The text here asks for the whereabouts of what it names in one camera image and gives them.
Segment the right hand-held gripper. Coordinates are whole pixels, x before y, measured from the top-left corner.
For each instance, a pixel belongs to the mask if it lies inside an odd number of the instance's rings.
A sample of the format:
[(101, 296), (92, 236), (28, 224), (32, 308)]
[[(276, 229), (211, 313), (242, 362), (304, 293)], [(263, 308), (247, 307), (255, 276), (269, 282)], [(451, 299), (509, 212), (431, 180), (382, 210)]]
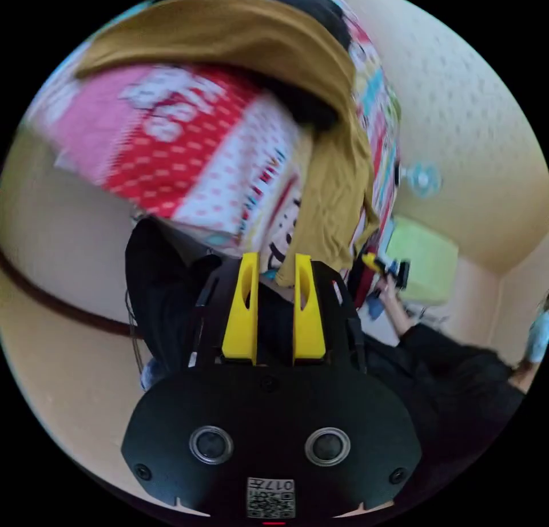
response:
[(379, 275), (389, 274), (396, 288), (406, 288), (408, 285), (411, 262), (409, 260), (393, 260), (387, 267), (386, 262), (374, 253), (365, 253), (361, 257), (364, 265)]

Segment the person's right hand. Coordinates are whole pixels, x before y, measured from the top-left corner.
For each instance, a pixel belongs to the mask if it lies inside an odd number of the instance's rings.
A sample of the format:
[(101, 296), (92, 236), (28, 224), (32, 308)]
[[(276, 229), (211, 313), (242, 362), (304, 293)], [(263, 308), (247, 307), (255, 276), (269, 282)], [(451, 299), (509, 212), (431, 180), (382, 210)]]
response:
[(380, 277), (376, 283), (379, 299), (385, 308), (395, 306), (401, 302), (396, 280), (391, 273)]

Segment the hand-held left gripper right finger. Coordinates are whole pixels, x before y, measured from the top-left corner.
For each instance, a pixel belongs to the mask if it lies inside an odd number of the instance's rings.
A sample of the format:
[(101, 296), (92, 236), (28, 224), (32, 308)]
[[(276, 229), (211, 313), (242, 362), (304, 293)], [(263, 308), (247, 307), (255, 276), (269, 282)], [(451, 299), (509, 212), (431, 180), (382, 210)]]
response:
[(321, 362), (326, 353), (311, 257), (295, 256), (293, 362)]

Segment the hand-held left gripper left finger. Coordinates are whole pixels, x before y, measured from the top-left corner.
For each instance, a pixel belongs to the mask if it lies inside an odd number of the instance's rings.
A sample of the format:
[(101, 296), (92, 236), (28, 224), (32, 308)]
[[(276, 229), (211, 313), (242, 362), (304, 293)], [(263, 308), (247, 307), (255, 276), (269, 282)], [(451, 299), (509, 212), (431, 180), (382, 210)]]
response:
[(221, 351), (231, 362), (257, 363), (259, 257), (242, 256)]

